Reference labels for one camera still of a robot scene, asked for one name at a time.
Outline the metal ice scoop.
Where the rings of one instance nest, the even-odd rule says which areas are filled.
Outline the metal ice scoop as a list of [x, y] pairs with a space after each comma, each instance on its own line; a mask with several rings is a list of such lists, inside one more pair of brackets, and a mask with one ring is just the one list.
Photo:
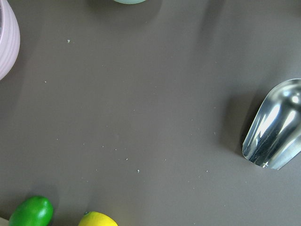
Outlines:
[[266, 95], [242, 144], [253, 164], [279, 170], [301, 151], [301, 80], [286, 80]]

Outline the green bowl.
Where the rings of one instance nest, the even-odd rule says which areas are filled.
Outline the green bowl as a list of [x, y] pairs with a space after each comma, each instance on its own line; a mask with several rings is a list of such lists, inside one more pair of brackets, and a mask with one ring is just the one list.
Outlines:
[[132, 4], [139, 4], [145, 2], [146, 0], [114, 0], [114, 1], [121, 4], [132, 5]]

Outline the yellow lemon near lime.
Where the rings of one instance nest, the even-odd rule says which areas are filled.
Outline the yellow lemon near lime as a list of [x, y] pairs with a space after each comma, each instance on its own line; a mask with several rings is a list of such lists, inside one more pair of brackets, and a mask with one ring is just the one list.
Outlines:
[[96, 212], [85, 212], [78, 226], [118, 226], [118, 224], [109, 216]]

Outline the green lime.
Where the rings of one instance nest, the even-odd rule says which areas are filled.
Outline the green lime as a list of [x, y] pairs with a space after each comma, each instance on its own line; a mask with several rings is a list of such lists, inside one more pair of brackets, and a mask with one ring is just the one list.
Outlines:
[[54, 208], [44, 196], [32, 196], [17, 206], [9, 218], [9, 226], [47, 226], [53, 216]]

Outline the pink bowl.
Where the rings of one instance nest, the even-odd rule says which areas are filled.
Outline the pink bowl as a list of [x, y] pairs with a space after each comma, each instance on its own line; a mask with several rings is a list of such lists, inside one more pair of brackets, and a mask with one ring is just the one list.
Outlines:
[[7, 0], [0, 1], [0, 79], [12, 69], [20, 49], [20, 30]]

